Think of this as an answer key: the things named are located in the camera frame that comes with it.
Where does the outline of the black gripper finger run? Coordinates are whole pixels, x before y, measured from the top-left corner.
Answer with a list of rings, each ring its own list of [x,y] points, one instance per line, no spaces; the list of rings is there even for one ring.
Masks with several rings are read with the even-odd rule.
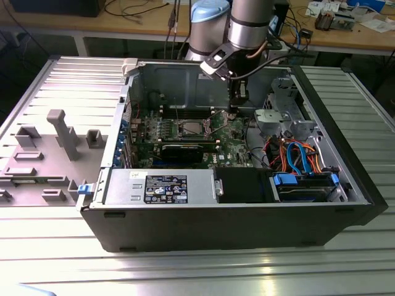
[[[239,107],[249,100],[247,81],[230,81],[228,83],[228,113],[237,115]]]

